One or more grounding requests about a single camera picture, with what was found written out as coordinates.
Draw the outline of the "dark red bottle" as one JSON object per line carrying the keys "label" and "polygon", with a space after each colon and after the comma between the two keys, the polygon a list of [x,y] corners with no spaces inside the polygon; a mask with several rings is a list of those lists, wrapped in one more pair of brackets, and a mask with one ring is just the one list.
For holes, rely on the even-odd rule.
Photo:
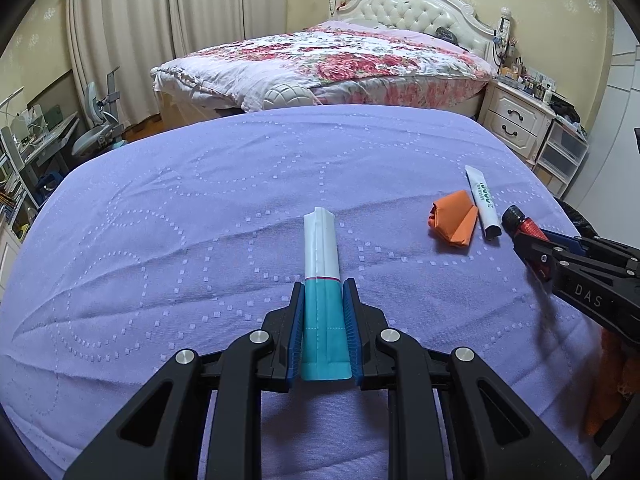
{"label": "dark red bottle", "polygon": [[501,217],[503,229],[513,240],[514,250],[541,282],[549,279],[549,266],[545,252],[533,252],[533,239],[548,242],[542,229],[521,211],[511,205]]}

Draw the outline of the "white green cream tube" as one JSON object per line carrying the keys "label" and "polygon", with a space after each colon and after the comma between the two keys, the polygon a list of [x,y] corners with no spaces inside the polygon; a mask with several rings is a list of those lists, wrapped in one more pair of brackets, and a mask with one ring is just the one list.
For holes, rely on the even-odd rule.
{"label": "white green cream tube", "polygon": [[480,170],[472,166],[466,166],[465,173],[475,206],[477,206],[480,214],[480,223],[482,224],[484,235],[488,240],[493,240],[501,235],[502,229],[495,201],[492,198],[485,176]]}

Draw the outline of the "teal white toothpaste tube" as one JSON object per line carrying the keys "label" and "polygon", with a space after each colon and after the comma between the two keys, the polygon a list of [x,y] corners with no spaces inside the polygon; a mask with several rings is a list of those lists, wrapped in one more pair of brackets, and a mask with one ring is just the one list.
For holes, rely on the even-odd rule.
{"label": "teal white toothpaste tube", "polygon": [[352,377],[342,281],[332,212],[317,207],[304,217],[305,309],[300,377],[336,382]]}

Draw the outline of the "orange wrapper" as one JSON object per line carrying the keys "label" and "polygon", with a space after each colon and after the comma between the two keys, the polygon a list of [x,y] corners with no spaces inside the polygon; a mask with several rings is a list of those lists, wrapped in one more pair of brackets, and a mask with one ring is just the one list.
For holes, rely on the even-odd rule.
{"label": "orange wrapper", "polygon": [[435,200],[427,223],[431,230],[449,245],[468,247],[477,216],[477,206],[469,193],[460,190]]}

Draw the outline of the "black lined trash bin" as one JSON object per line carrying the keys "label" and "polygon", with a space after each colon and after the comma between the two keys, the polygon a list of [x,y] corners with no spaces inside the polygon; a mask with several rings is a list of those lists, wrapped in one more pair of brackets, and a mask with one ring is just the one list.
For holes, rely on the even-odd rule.
{"label": "black lined trash bin", "polygon": [[573,226],[581,237],[597,238],[599,236],[592,224],[578,210],[570,206],[567,202],[564,202],[564,200],[557,198],[556,201],[563,209],[564,214],[570,219],[570,222],[573,223]]}

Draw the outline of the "white wardrobe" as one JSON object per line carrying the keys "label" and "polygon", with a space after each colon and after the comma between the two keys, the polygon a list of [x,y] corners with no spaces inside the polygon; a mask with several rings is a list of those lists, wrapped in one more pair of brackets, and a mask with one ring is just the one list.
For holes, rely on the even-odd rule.
{"label": "white wardrobe", "polygon": [[608,80],[565,200],[603,237],[639,245],[639,41],[614,9]]}

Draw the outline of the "clear plastic drawer unit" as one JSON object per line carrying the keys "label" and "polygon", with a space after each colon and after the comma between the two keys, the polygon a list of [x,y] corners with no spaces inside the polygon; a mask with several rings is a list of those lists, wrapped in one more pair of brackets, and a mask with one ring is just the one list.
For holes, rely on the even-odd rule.
{"label": "clear plastic drawer unit", "polygon": [[588,153],[589,144],[581,126],[554,118],[536,157],[533,172],[548,191],[562,198]]}

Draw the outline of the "white nightstand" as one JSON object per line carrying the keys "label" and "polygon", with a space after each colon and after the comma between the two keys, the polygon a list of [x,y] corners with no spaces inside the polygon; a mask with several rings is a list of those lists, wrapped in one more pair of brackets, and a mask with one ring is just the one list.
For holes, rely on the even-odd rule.
{"label": "white nightstand", "polygon": [[554,118],[547,104],[493,80],[486,86],[478,122],[533,168]]}

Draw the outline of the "purple quilted bed cover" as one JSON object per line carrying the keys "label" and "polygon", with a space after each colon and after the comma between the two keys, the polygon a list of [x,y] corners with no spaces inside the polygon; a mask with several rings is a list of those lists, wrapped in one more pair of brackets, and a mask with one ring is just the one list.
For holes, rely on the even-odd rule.
{"label": "purple quilted bed cover", "polygon": [[467,346],[587,469],[600,330],[547,297],[509,237],[465,249],[427,225],[480,170],[499,209],[572,222],[471,119],[343,105],[201,122],[71,172],[40,210],[1,301],[1,403],[53,479],[174,353],[254,330],[304,275],[305,214],[335,217],[343,278],[428,348]]}

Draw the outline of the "clutter on nightstand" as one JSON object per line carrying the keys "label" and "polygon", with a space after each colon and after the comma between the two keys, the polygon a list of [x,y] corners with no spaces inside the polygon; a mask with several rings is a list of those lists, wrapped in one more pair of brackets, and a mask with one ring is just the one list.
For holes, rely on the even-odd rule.
{"label": "clutter on nightstand", "polygon": [[556,92],[555,81],[538,70],[527,67],[514,54],[516,41],[510,38],[510,22],[502,18],[492,38],[492,55],[497,66],[497,79],[543,102],[553,113],[570,125],[580,128],[582,120],[573,104]]}

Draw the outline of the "dark clothes on pillow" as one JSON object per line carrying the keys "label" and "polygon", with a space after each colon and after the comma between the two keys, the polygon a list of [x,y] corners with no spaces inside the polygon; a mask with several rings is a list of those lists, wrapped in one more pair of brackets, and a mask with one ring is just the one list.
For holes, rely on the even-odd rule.
{"label": "dark clothes on pillow", "polygon": [[435,37],[442,41],[447,41],[450,44],[454,44],[455,46],[459,44],[456,34],[446,27],[439,27],[438,29],[436,29]]}

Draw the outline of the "white tufted headboard bed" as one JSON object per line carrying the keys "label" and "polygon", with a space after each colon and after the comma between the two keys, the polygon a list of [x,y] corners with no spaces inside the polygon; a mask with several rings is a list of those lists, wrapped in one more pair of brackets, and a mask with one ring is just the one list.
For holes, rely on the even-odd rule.
{"label": "white tufted headboard bed", "polygon": [[[492,55],[492,38],[502,18],[506,18],[511,27],[511,12],[508,9],[501,11],[497,26],[486,25],[476,17],[473,7],[463,0],[329,0],[329,16],[324,22],[338,21],[371,28],[411,30],[433,37],[436,29],[446,27],[458,37],[457,47],[484,58],[495,66],[497,73]],[[446,110],[466,117],[476,115],[480,110],[483,91],[484,89],[480,90],[471,99]],[[177,102],[167,94],[155,90],[154,93],[163,121],[170,128],[245,113],[239,108],[214,110],[188,102]],[[293,98],[287,107],[304,105],[311,104],[302,104]]]}

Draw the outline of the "bookshelf with books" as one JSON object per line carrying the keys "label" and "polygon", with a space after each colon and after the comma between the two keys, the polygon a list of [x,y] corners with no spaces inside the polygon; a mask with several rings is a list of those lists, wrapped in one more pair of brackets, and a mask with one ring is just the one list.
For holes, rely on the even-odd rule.
{"label": "bookshelf with books", "polygon": [[32,194],[5,150],[1,150],[1,218],[21,242],[38,211]]}

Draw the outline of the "study desk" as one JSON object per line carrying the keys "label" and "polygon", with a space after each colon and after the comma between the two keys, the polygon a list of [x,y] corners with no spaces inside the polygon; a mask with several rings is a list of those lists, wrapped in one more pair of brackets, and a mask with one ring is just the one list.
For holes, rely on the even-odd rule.
{"label": "study desk", "polygon": [[45,174],[50,166],[55,167],[62,176],[70,171],[63,156],[72,134],[79,125],[77,112],[73,112],[49,130],[43,116],[40,116],[32,126],[37,128],[37,135],[24,150],[18,147],[14,133],[10,127],[1,128],[1,165],[9,164],[11,171],[20,181],[29,199],[39,206],[42,203],[36,197],[36,187],[40,174]]}

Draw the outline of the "floral quilt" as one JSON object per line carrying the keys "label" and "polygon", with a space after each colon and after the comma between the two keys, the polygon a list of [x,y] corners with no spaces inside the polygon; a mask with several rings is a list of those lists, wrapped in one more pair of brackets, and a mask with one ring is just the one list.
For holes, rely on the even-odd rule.
{"label": "floral quilt", "polygon": [[192,52],[153,68],[151,77],[156,92],[177,102],[254,113],[293,98],[446,110],[495,73],[484,58],[430,35],[328,21]]}

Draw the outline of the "grey desk chair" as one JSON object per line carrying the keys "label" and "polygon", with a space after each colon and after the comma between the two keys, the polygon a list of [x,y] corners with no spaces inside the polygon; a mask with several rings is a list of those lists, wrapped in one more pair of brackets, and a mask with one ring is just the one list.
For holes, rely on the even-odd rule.
{"label": "grey desk chair", "polygon": [[96,83],[90,81],[84,92],[84,111],[90,122],[90,128],[83,133],[72,148],[72,156],[87,159],[115,148],[121,148],[127,141],[124,138],[124,125],[119,119],[117,102],[120,92],[116,88],[116,73],[114,68],[106,75],[106,95],[99,99],[96,93]]}

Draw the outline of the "beige curtains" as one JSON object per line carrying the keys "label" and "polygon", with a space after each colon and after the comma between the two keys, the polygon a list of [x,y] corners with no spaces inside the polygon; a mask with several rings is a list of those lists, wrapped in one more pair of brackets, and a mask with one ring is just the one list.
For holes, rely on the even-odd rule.
{"label": "beige curtains", "polygon": [[216,44],[278,34],[286,0],[66,0],[68,52],[75,86],[120,92],[119,117],[137,125],[160,110],[152,68]]}

